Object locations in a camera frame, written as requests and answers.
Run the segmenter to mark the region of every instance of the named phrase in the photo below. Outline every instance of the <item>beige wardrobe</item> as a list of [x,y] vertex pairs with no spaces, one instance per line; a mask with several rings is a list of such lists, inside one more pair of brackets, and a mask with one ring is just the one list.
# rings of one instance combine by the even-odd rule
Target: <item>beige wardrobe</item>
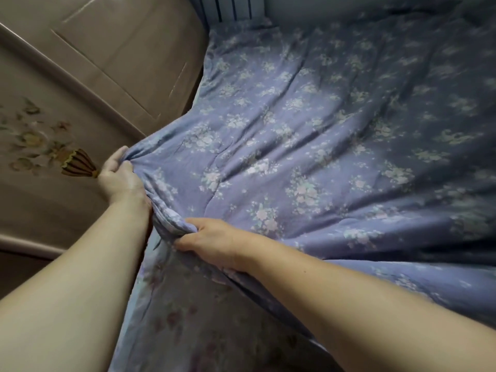
[[111,152],[188,110],[207,36],[188,0],[0,0],[0,297],[104,211]]

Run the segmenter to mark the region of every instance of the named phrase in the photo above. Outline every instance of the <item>hand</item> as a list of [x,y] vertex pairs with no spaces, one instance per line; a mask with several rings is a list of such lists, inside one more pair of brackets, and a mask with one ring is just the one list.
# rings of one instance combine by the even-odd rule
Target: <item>hand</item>
[[193,251],[202,260],[217,266],[237,271],[246,271],[246,258],[253,249],[257,237],[227,224],[220,219],[186,218],[198,232],[187,234],[175,242],[180,251]]
[[143,182],[133,172],[131,162],[125,161],[119,164],[119,160],[127,149],[127,146],[122,146],[107,159],[103,164],[102,172],[98,175],[98,184],[110,204],[131,200],[138,204],[145,204],[148,210],[151,210],[151,203],[146,196]]

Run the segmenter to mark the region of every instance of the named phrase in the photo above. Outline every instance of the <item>person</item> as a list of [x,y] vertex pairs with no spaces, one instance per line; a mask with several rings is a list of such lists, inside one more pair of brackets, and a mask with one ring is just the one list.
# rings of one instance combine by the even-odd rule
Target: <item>person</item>
[[[3,372],[106,371],[151,213],[119,149],[99,183],[108,209],[62,256],[0,301]],[[486,372],[496,331],[389,282],[221,220],[190,218],[175,246],[248,273],[307,326],[346,372]]]

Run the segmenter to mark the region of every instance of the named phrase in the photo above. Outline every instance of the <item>bed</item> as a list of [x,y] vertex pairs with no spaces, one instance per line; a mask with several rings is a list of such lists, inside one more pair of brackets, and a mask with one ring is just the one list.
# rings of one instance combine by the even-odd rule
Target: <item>bed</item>
[[189,216],[496,326],[495,11],[413,0],[314,28],[213,26],[194,106],[126,157],[155,231],[110,370],[336,368],[257,281],[174,251]]

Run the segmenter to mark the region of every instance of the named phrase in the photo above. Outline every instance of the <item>person's right arm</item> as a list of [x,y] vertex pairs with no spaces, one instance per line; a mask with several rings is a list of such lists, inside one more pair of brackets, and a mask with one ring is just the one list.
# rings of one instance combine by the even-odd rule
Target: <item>person's right arm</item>
[[392,283],[321,261],[220,220],[176,242],[260,281],[347,372],[496,370],[496,331]]

